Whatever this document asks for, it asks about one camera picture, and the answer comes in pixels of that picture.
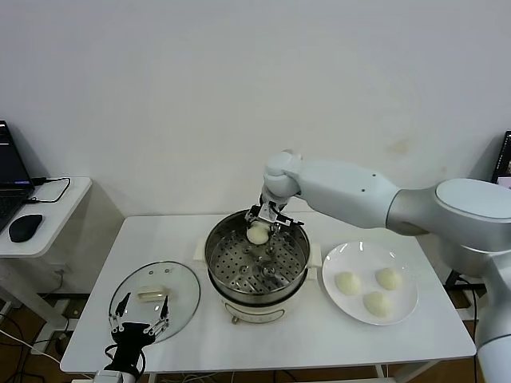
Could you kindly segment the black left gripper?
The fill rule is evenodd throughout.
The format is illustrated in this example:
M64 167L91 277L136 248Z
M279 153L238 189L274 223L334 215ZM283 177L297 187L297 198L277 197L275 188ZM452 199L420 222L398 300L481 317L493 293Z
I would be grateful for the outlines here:
M128 292L109 312L109 324L114 343L105 348L105 355L111 362L105 370L138 371L141 359L141 371L145 371L146 357L143 351L155 342L156 336L161 335L169 327L168 296L164 298L158 319L151 325L144 323L125 322L122 330L120 320L126 313L131 293Z

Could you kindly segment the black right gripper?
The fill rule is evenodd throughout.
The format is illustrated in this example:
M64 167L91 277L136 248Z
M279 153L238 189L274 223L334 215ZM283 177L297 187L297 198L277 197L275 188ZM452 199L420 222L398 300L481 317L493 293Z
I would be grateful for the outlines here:
M259 205L252 205L244 216L245 221L247 222L247 228L250 228L252 224L256 221L264 221L266 223L271 223L270 226L270 240L275 242L279 238L279 233L281 229L281 225L277 223L279 217L280 210L275 202L262 202Z

